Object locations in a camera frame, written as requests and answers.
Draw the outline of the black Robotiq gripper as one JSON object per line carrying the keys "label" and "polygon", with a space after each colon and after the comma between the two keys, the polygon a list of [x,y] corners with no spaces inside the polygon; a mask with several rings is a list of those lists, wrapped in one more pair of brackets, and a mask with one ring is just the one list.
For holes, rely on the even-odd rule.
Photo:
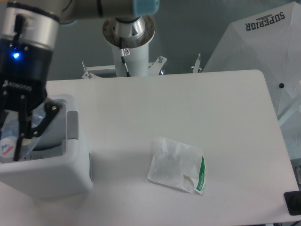
{"label": "black Robotiq gripper", "polygon": [[[13,161],[20,160],[23,139],[40,137],[62,109],[48,98],[46,82],[53,51],[28,43],[0,40],[0,112],[18,112],[19,136]],[[32,111],[44,104],[44,117],[32,127]]]}

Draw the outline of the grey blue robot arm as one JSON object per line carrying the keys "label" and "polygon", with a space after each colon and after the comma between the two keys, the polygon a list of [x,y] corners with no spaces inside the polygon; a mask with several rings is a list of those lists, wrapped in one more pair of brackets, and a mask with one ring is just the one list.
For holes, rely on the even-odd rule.
{"label": "grey blue robot arm", "polygon": [[158,11],[157,0],[9,0],[0,37],[0,121],[18,114],[13,161],[24,140],[40,137],[61,111],[46,82],[60,24],[90,18],[134,23]]}

